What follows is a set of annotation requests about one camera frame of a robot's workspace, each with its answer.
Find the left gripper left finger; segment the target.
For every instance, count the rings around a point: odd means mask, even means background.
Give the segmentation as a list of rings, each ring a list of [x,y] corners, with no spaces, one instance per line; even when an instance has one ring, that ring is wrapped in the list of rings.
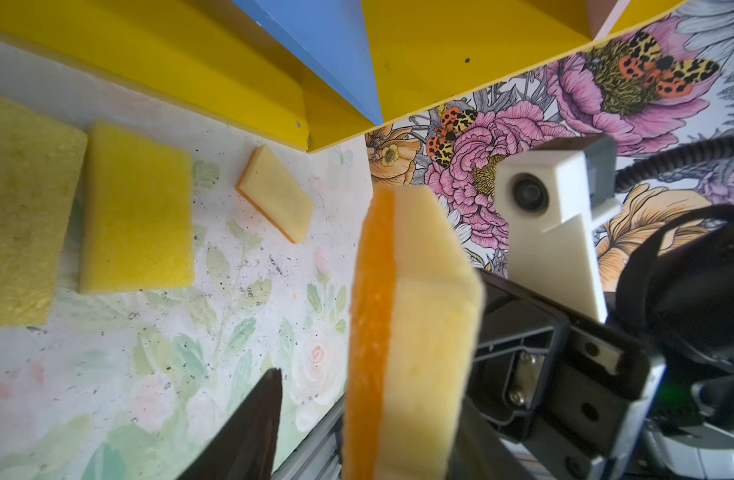
[[[267,370],[179,479],[269,479],[273,473],[282,393],[282,372],[277,368]]]

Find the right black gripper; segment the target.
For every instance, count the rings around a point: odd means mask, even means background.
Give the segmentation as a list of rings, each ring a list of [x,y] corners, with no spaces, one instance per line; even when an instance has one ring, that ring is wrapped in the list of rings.
[[[465,397],[533,479],[734,479],[734,206],[668,222],[597,322],[482,273]]]

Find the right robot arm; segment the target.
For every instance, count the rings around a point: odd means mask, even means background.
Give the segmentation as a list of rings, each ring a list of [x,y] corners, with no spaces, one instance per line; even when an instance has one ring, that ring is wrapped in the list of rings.
[[[452,479],[734,479],[734,206],[632,254],[605,322],[484,274]]]

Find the pale yellow textured sponge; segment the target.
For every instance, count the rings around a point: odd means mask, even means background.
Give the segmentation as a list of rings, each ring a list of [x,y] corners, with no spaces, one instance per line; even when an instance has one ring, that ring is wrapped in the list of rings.
[[[0,96],[0,327],[46,322],[88,144]]]

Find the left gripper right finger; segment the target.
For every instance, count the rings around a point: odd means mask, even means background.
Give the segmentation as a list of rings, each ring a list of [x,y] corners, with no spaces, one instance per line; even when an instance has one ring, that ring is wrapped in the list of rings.
[[[533,475],[500,441],[472,400],[465,397],[447,478],[532,480]]]

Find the bright yellow small sponge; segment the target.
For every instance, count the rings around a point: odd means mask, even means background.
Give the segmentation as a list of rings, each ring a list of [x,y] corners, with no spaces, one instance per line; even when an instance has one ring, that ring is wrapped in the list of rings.
[[[94,124],[80,292],[178,289],[194,280],[190,154],[110,122]]]

